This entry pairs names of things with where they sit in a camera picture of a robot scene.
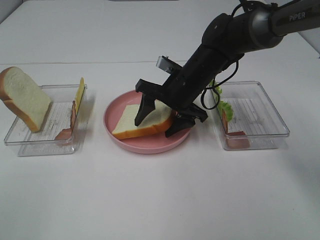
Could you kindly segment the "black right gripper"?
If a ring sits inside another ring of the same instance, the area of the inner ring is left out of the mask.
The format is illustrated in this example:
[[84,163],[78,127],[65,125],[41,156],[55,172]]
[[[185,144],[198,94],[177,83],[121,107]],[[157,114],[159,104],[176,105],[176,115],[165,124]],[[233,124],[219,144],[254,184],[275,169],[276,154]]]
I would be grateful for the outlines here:
[[177,112],[172,125],[165,131],[166,138],[192,128],[195,118],[201,122],[206,120],[207,113],[193,101],[228,63],[229,58],[225,54],[201,44],[182,69],[171,74],[162,85],[140,79],[135,85],[135,91],[142,93],[135,126],[139,126],[156,109],[155,100]]

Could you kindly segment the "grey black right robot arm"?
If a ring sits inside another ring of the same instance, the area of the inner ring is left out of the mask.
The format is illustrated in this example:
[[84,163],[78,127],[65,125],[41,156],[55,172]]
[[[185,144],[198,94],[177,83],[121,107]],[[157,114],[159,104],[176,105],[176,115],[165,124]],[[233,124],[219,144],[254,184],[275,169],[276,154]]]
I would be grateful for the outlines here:
[[176,111],[172,125],[165,135],[191,128],[195,120],[207,119],[206,106],[194,100],[206,90],[215,89],[216,75],[232,64],[238,64],[245,53],[277,46],[290,33],[318,28],[320,3],[317,0],[293,0],[283,6],[257,0],[242,0],[243,14],[222,13],[204,31],[201,44],[185,65],[164,59],[169,77],[162,85],[140,79],[135,90],[142,94],[134,123],[142,121],[155,109],[159,100]]

